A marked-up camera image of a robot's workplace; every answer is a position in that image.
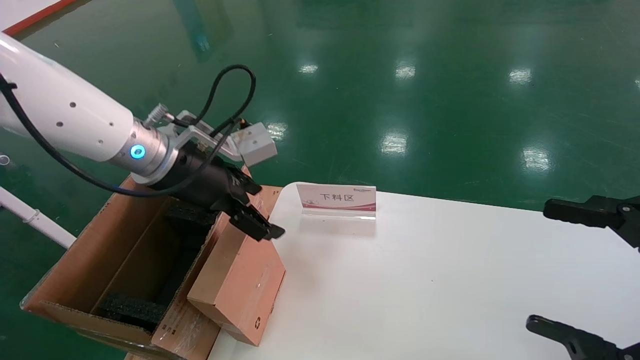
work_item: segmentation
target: black cable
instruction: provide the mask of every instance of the black cable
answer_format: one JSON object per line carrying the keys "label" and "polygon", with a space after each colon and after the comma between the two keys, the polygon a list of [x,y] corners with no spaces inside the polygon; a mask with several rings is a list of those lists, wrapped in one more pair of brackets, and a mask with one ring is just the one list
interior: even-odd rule
{"label": "black cable", "polygon": [[209,91],[207,102],[204,104],[202,111],[194,121],[190,123],[186,123],[186,122],[181,122],[177,120],[177,121],[173,121],[173,123],[182,127],[188,127],[189,125],[195,125],[199,123],[204,118],[204,115],[207,114],[207,111],[209,111],[209,107],[211,106],[211,103],[213,101],[213,96],[216,94],[216,89],[218,89],[218,85],[220,84],[222,77],[224,77],[224,75],[226,75],[228,72],[231,72],[233,70],[244,70],[247,74],[249,74],[249,78],[251,79],[251,86],[249,87],[249,93],[246,95],[246,99],[244,100],[244,103],[233,115],[231,115],[231,117],[225,120],[222,124],[231,124],[232,121],[238,118],[244,112],[246,107],[249,106],[249,103],[253,99],[253,94],[255,93],[255,74],[246,65],[241,65],[241,64],[229,65],[228,67],[225,67],[224,69],[222,69],[222,71],[218,73],[218,75],[216,76],[216,79],[213,81],[213,84],[211,85],[211,90]]}
{"label": "black cable", "polygon": [[169,188],[166,188],[164,190],[159,190],[159,191],[156,191],[156,192],[137,192],[137,191],[133,191],[133,190],[123,189],[123,188],[121,188],[119,186],[113,186],[113,185],[111,185],[109,183],[106,183],[106,182],[104,182],[104,181],[102,181],[100,179],[97,179],[97,178],[93,177],[89,173],[87,173],[84,170],[78,168],[73,163],[71,163],[66,157],[64,157],[62,154],[60,154],[60,152],[55,147],[53,147],[44,138],[44,136],[42,136],[42,134],[38,131],[38,129],[33,125],[31,120],[27,116],[27,114],[24,112],[24,109],[22,109],[22,106],[20,105],[20,102],[18,101],[18,99],[16,99],[15,95],[13,94],[13,90],[17,88],[17,85],[14,84],[14,83],[7,82],[7,80],[4,78],[4,76],[1,73],[0,73],[0,92],[2,92],[2,94],[4,95],[4,98],[6,99],[7,103],[9,104],[9,106],[11,107],[13,112],[16,114],[16,116],[17,116],[18,120],[20,121],[20,123],[24,126],[24,128],[27,130],[27,132],[36,140],[38,145],[40,145],[47,152],[47,154],[49,154],[52,158],[54,158],[58,163],[60,163],[62,166],[64,166],[65,168],[67,168],[68,170],[73,172],[75,175],[77,175],[81,179],[83,179],[83,180],[85,180],[85,181],[87,181],[87,182],[89,182],[89,183],[91,183],[91,184],[93,184],[95,186],[98,186],[99,188],[102,188],[104,190],[107,190],[107,191],[110,191],[110,192],[119,193],[119,194],[122,194],[122,195],[128,195],[128,196],[133,196],[133,197],[159,197],[159,196],[165,196],[165,195],[173,194],[173,193],[178,192],[178,191],[186,188],[187,186],[189,186],[189,184],[191,184],[191,182],[207,166],[209,166],[209,164],[211,164],[211,161],[216,157],[216,155],[220,151],[220,148],[222,147],[222,145],[225,143],[225,141],[227,140],[227,138],[231,134],[231,131],[233,130],[233,128],[241,121],[241,119],[238,118],[238,116],[242,111],[244,111],[244,109],[246,109],[246,107],[248,106],[249,102],[251,102],[251,100],[253,98],[253,93],[255,92],[255,75],[253,74],[253,72],[248,67],[246,67],[244,65],[231,65],[231,66],[223,69],[218,74],[218,76],[216,76],[216,80],[214,81],[214,84],[211,87],[211,91],[209,92],[209,98],[207,99],[205,107],[200,112],[200,115],[198,116],[198,119],[200,119],[201,117],[203,117],[207,113],[207,110],[209,109],[209,106],[211,105],[211,102],[213,100],[213,95],[216,92],[216,88],[218,87],[218,83],[220,83],[220,79],[222,78],[222,76],[224,76],[226,73],[228,73],[229,71],[231,71],[233,69],[243,69],[247,73],[249,73],[249,75],[251,77],[251,87],[250,87],[249,95],[247,96],[247,99],[245,100],[244,104],[234,114],[233,117],[227,119],[222,124],[218,125],[215,129],[213,129],[213,131],[211,133],[209,133],[210,137],[214,137],[218,133],[223,131],[223,129],[227,128],[227,131],[223,134],[223,136],[220,139],[220,141],[213,148],[213,151],[207,157],[207,160],[205,162],[203,162],[200,165],[200,167],[198,167],[192,174],[190,174],[189,176],[184,178],[181,182],[179,182],[179,183],[177,183],[177,184],[175,184],[175,185],[173,185],[173,186],[171,186]]}

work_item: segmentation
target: white pipe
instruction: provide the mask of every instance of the white pipe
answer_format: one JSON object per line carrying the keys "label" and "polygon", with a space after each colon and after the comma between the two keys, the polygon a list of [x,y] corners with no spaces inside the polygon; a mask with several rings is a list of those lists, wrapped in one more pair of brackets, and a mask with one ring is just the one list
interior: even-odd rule
{"label": "white pipe", "polygon": [[60,225],[46,217],[38,209],[28,206],[9,191],[0,186],[0,208],[6,208],[22,219],[22,222],[45,234],[48,238],[68,249],[76,237]]}

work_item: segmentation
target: silver metal joint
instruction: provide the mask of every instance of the silver metal joint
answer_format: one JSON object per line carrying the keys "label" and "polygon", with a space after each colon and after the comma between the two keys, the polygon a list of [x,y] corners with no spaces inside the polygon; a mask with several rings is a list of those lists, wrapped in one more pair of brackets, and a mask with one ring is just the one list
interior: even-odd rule
{"label": "silver metal joint", "polygon": [[151,110],[149,115],[147,115],[147,119],[142,122],[142,126],[150,129],[164,118],[172,120],[173,115],[169,114],[169,109],[165,105],[158,104]]}

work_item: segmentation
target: blue indicator light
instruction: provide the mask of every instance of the blue indicator light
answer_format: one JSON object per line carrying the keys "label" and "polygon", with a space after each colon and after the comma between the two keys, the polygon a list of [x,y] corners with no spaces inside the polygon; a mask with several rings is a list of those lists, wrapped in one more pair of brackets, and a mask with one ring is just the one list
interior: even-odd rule
{"label": "blue indicator light", "polygon": [[133,145],[131,147],[131,150],[129,151],[129,154],[131,154],[131,157],[134,159],[142,159],[145,157],[145,153],[147,151],[145,150],[145,147],[142,145]]}

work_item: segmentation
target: cardboard box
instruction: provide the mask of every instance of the cardboard box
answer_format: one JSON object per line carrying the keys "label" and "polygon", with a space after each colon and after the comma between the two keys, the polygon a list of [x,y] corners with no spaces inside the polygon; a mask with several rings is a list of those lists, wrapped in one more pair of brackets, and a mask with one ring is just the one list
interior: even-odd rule
{"label": "cardboard box", "polygon": [[[128,178],[122,187],[146,191]],[[163,213],[176,200],[113,195],[60,261],[20,304],[63,323],[80,335],[148,359],[205,360],[220,328],[187,301],[187,293],[228,224],[221,215],[202,240],[168,294],[152,331],[106,318],[100,309],[109,293],[148,300],[161,293],[181,245]]]}
{"label": "cardboard box", "polygon": [[[268,218],[279,195],[280,188],[263,186],[251,202]],[[228,226],[187,298],[235,339],[257,346],[284,275],[271,241],[255,241]]]}

